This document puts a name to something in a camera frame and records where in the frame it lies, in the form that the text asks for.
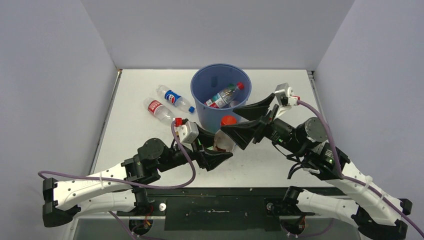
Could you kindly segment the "small clear bottle red cap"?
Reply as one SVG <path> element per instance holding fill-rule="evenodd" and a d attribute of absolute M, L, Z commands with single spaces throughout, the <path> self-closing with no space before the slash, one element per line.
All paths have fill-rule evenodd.
<path fill-rule="evenodd" d="M 237 123 L 237 120 L 232 115 L 223 116 L 220 122 L 220 126 L 229 126 Z M 231 153 L 236 144 L 234 141 L 221 129 L 219 129 L 214 136 L 214 143 L 212 149 L 218 152 L 228 152 Z"/>

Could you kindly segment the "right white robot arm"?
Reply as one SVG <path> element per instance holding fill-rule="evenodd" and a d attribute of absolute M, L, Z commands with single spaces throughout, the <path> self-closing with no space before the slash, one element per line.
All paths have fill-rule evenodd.
<path fill-rule="evenodd" d="M 411 225 L 408 215 L 412 202 L 395 198 L 378 187 L 371 176 L 363 174 L 348 156 L 338 149 L 328 124 L 319 112 L 304 123 L 293 127 L 279 118 L 280 112 L 301 105 L 308 107 L 298 96 L 283 97 L 270 109 L 275 98 L 266 99 L 234 109 L 245 122 L 225 125 L 221 130 L 237 146 L 245 149 L 263 138 L 274 147 L 288 151 L 293 161 L 292 176 L 302 169 L 340 191 L 348 199 L 332 198 L 290 186 L 283 198 L 283 209 L 295 215 L 321 215 L 348 223 L 372 240 L 404 240 Z"/>

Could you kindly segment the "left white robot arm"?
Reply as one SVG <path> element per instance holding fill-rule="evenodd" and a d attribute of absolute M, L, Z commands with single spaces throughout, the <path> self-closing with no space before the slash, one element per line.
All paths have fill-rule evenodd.
<path fill-rule="evenodd" d="M 183 145 L 182 128 L 194 134 L 191 147 Z M 233 156 L 231 152 L 211 150 L 213 134 L 194 122 L 185 120 L 172 133 L 172 146 L 150 138 L 133 157 L 88 176 L 64 174 L 59 180 L 58 172 L 40 171 L 44 226 L 59 227 L 83 215 L 103 212 L 144 215 L 154 208 L 147 189 L 156 188 L 161 173 L 185 164 L 192 170 L 211 171 Z"/>

